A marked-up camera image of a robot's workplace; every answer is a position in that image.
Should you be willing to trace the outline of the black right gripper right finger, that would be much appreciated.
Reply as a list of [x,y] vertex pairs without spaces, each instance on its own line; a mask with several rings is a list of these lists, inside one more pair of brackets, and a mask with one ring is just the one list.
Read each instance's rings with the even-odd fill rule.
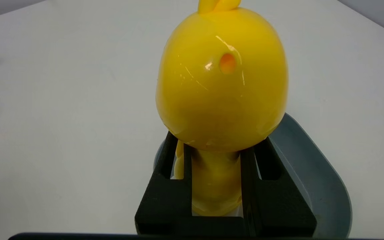
[[244,221],[252,237],[312,237],[317,221],[267,138],[240,152]]

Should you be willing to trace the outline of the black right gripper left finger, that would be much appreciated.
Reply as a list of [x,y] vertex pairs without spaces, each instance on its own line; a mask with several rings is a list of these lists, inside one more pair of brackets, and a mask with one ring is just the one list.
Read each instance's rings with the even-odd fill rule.
[[185,147],[183,179],[171,179],[178,139],[168,132],[154,161],[154,169],[135,214],[138,234],[172,234],[177,221],[192,216],[192,164]]

